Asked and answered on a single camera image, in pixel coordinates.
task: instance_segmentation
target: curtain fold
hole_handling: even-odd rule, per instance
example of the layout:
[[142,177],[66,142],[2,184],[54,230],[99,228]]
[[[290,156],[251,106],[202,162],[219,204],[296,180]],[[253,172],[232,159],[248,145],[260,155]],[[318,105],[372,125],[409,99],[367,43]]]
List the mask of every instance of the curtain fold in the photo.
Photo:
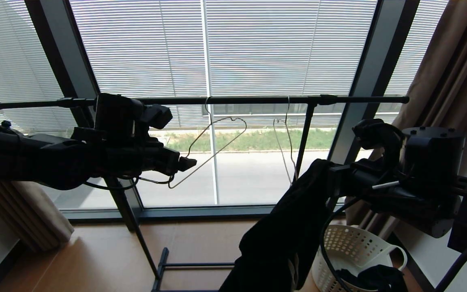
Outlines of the curtain fold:
[[0,216],[32,251],[56,248],[74,231],[35,182],[0,181]]
[[[393,125],[467,129],[467,1],[450,0],[435,29],[423,61],[410,85],[410,102],[401,107]],[[371,159],[381,156],[375,150]],[[347,224],[359,224],[387,238],[398,220],[375,214],[361,203],[347,210]]]

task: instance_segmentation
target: garment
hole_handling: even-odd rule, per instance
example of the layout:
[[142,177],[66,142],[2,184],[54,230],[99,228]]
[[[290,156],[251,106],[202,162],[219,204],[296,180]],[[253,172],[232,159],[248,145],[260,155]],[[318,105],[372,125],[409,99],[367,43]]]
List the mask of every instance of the garment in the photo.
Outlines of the garment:
[[360,272],[358,277],[341,269],[336,271],[345,281],[365,290],[378,292],[408,292],[403,273],[396,268],[378,264]]
[[313,264],[330,212],[330,161],[317,159],[289,187],[270,214],[241,239],[239,257],[220,292],[299,290]]

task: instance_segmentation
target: grass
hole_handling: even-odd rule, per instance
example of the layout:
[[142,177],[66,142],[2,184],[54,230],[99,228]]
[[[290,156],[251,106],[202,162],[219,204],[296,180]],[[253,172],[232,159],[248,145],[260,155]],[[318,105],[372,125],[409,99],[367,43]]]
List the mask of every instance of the grass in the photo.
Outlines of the grass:
[[[235,133],[216,133],[217,149],[222,148],[231,139],[235,138],[240,132]],[[323,131],[320,129],[311,129],[306,143],[306,149],[329,149],[332,144],[332,139],[336,130]],[[276,132],[278,141],[282,149],[289,149],[289,139],[284,131]],[[184,134],[169,134],[170,139],[167,147],[180,152],[189,150],[190,144],[196,139],[196,133]],[[293,149],[298,149],[300,139],[302,138],[302,130],[289,130],[289,136],[293,144]],[[225,151],[250,151],[250,150],[278,150],[278,143],[273,130],[251,131],[242,134],[232,144],[225,148]],[[203,134],[198,141],[192,146],[191,151],[210,151],[210,135]]]

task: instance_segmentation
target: floor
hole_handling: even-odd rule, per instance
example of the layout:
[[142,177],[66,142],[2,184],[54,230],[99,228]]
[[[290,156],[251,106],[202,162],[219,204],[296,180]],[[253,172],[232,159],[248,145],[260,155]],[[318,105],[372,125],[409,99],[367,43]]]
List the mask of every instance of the floor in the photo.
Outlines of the floor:
[[[157,262],[163,247],[169,262],[230,262],[254,221],[142,224]],[[163,290],[213,290],[228,270],[167,271]],[[422,292],[411,274],[410,292]],[[23,255],[0,284],[0,292],[99,291],[150,292],[154,276],[134,234],[121,224],[78,225],[70,242],[58,251]],[[310,275],[302,292],[318,292]]]
[[[357,159],[368,157],[370,150],[362,150]],[[284,153],[287,168],[293,175],[293,165],[289,152]],[[315,159],[326,159],[328,151],[306,151],[301,173]],[[210,154],[191,154],[191,158],[205,161]],[[192,174],[180,186],[169,189],[166,185],[156,185],[139,181],[137,189],[145,207],[206,206],[214,205],[212,162]],[[176,175],[180,181],[187,172]],[[158,172],[144,172],[145,178],[164,181],[167,179]],[[219,153],[217,155],[218,204],[275,204],[289,187],[289,181],[280,152]],[[91,183],[105,185],[101,178],[90,179]],[[59,209],[98,209],[116,208],[109,191],[81,185],[73,190],[59,191],[44,187],[46,193]]]

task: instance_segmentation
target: brown curtain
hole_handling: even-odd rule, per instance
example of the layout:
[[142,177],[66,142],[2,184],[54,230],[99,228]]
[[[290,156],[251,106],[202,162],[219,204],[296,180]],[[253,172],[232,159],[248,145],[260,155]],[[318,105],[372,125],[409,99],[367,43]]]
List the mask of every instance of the brown curtain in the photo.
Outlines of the brown curtain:
[[73,226],[34,182],[0,181],[0,216],[32,251],[67,242]]
[[[467,129],[467,0],[450,0],[393,125]],[[374,151],[371,158],[381,155]],[[366,203],[347,210],[347,224],[387,238],[397,219],[375,214]]]

